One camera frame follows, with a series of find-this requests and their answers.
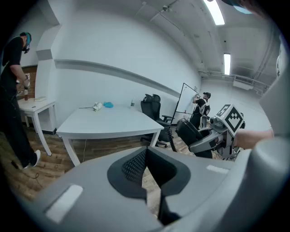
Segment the grey ceiling pipes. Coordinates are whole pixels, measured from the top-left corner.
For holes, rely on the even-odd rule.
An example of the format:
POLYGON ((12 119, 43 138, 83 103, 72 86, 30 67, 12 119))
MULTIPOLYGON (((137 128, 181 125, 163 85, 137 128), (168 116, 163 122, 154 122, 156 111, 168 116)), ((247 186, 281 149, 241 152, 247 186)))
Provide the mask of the grey ceiling pipes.
POLYGON ((226 75, 216 71, 198 71, 201 78, 221 78, 221 79, 234 79, 235 75, 226 75))

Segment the person's right forearm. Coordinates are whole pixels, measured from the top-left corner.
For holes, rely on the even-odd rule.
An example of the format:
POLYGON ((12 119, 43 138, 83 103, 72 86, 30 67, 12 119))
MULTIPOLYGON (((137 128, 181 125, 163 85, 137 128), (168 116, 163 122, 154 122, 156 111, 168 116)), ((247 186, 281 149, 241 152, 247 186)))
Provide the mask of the person's right forearm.
POLYGON ((274 132, 272 129, 266 131, 240 129, 235 135, 233 147, 239 147, 244 150, 253 149, 259 141, 273 137, 274 132))

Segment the person's grey shirt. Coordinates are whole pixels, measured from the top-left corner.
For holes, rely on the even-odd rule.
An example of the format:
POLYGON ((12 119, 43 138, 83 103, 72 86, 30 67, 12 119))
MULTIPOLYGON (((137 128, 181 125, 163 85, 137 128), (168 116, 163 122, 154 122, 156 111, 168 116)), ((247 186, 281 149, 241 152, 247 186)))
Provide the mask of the person's grey shirt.
POLYGON ((290 136, 290 47, 280 36, 276 79, 260 100, 276 136, 290 136))

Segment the black telephone handset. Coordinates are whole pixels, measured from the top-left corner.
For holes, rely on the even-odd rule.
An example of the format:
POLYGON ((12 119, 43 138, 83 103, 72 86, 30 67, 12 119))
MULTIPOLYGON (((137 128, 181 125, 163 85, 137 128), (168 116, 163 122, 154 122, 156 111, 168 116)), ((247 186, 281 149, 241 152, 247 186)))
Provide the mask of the black telephone handset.
POLYGON ((194 153, 190 149, 191 144, 209 135, 208 129, 199 132, 190 121, 179 120, 177 123, 176 133, 178 137, 180 137, 182 141, 188 146, 189 151, 192 152, 195 156, 209 159, 213 158, 211 150, 194 153))

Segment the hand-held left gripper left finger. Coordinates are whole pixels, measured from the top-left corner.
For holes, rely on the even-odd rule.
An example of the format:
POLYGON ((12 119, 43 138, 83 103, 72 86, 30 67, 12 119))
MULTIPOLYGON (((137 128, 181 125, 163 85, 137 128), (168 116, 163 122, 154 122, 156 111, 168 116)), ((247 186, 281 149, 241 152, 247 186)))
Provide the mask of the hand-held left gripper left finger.
POLYGON ((34 218, 44 232, 158 232, 142 187, 146 147, 86 161, 41 191, 34 218))

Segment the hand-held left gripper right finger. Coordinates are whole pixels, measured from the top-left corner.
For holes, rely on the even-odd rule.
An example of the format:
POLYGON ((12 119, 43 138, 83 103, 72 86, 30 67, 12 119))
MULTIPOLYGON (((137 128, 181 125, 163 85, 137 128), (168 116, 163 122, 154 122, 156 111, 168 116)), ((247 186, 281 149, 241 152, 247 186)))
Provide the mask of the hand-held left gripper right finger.
POLYGON ((215 196, 233 164, 147 148, 147 168, 160 189, 157 228, 148 232, 217 232, 227 208, 215 196))

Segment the white artificial flowers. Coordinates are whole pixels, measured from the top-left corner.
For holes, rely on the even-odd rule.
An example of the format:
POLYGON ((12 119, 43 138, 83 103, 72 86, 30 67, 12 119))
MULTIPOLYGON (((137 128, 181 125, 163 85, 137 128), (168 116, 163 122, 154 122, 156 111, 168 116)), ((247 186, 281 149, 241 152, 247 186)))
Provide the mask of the white artificial flowers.
POLYGON ((100 102, 95 102, 93 106, 88 107, 80 107, 79 109, 92 109, 93 111, 99 111, 101 110, 103 104, 100 102))

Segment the white wall air conditioner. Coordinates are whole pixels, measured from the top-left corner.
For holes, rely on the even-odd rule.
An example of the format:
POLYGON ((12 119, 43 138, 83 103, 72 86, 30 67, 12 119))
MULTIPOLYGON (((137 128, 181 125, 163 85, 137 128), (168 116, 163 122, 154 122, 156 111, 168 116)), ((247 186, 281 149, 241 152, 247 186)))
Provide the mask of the white wall air conditioner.
POLYGON ((234 77, 233 86, 244 90, 251 90, 254 88, 252 79, 240 76, 234 77))

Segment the whiteboard on stand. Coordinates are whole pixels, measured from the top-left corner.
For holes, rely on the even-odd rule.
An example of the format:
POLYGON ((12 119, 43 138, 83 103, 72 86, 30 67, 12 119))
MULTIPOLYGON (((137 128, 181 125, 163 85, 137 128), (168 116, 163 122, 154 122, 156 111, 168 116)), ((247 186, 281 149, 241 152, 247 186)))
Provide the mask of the whiteboard on stand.
POLYGON ((177 124, 177 122, 181 119, 191 119, 193 111, 196 107, 196 104, 193 104, 193 99, 198 96, 198 92, 196 92, 196 90, 196 87, 193 89, 186 83, 183 83, 182 91, 180 93, 171 124, 177 124))

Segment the ceiling light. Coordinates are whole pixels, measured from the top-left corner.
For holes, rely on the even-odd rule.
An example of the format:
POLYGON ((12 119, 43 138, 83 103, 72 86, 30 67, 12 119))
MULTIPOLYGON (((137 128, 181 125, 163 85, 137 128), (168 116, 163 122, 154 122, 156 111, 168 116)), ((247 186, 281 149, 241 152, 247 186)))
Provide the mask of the ceiling light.
POLYGON ((231 70, 231 55, 229 53, 224 54, 224 74, 230 75, 231 70))
POLYGON ((215 25, 224 25, 225 21, 216 0, 203 0, 207 6, 215 25))

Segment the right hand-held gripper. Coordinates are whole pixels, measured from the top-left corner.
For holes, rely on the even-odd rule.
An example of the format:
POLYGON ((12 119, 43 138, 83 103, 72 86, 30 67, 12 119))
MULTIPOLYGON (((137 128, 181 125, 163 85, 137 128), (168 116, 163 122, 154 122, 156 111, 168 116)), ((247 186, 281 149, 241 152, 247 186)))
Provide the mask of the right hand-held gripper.
POLYGON ((209 135, 192 143, 189 151, 196 154, 215 148, 222 159, 234 156, 233 143, 243 122, 242 113, 233 104, 225 104, 210 118, 209 135))

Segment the small white table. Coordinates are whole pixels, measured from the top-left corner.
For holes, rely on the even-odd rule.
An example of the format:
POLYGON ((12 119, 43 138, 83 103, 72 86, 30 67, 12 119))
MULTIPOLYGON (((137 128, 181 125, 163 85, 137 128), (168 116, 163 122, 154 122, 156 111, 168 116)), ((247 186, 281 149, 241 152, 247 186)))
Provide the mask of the small white table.
POLYGON ((50 148, 45 140, 41 124, 39 121, 39 113, 48 109, 49 120, 52 126, 52 129, 56 128, 56 116, 55 116, 55 101, 53 100, 43 100, 43 101, 35 101, 34 98, 30 98, 28 100, 21 99, 18 100, 19 108, 23 112, 25 118, 30 117, 32 119, 34 129, 37 132, 40 141, 47 153, 48 156, 52 155, 50 148))

